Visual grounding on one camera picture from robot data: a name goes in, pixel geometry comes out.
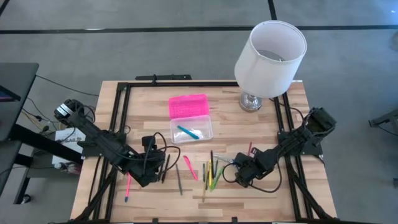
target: black desk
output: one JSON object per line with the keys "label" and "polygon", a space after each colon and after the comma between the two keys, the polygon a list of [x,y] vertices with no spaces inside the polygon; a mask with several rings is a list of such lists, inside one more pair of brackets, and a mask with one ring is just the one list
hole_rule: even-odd
{"label": "black desk", "polygon": [[[30,167],[33,157],[19,154],[22,143],[69,161],[82,164],[81,154],[41,134],[16,124],[27,95],[32,88],[39,64],[0,63],[0,85],[20,96],[20,101],[0,103],[0,195],[7,182],[14,163]],[[14,203],[21,203],[29,177],[25,177]]]}

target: gray carpet floor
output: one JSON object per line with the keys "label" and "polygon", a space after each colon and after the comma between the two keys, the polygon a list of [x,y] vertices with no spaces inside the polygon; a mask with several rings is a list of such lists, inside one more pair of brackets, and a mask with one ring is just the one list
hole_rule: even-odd
{"label": "gray carpet floor", "polygon": [[[398,24],[394,0],[274,2],[278,19],[296,26]],[[0,29],[250,26],[269,19],[265,0],[10,0]],[[398,177],[398,137],[368,125],[369,119],[398,109],[396,32],[303,31],[308,51],[295,79],[303,80],[310,106],[325,107],[338,122],[322,145],[336,211],[344,220],[398,220],[398,189],[392,185],[392,178]],[[0,62],[37,62],[38,75],[90,93],[98,93],[103,80],[133,80],[153,73],[233,79],[248,35],[248,31],[0,35]],[[46,116],[67,98],[96,105],[96,98],[40,79],[29,97]],[[25,109],[35,111],[30,102]],[[19,123],[36,128],[25,118]],[[30,154],[31,149],[21,152]],[[27,190],[34,200],[12,205],[22,173],[12,171],[0,197],[0,223],[67,220],[78,178],[34,179]]]}

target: clear plastic container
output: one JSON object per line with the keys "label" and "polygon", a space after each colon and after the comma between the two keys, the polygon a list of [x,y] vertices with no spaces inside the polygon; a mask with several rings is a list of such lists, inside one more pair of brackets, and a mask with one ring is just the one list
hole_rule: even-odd
{"label": "clear plastic container", "polygon": [[[181,126],[190,131],[199,139],[194,139],[177,126]],[[194,116],[189,118],[176,118],[170,121],[170,133],[174,144],[209,140],[213,138],[213,129],[211,128],[211,119],[208,115]]]}

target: white lampshade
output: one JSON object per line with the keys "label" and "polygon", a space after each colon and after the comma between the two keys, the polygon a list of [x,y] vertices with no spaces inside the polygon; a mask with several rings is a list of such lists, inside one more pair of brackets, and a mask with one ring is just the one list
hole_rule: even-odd
{"label": "white lampshade", "polygon": [[235,65],[239,86],[250,95],[273,98],[289,89],[307,51],[304,35],[282,21],[258,24]]}

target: pink container lid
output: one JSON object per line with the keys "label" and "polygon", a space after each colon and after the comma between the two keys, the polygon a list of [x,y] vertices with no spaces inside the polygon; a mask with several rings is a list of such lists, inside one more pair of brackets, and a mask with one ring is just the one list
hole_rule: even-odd
{"label": "pink container lid", "polygon": [[169,99],[170,119],[209,115],[209,104],[205,94],[183,95]]}

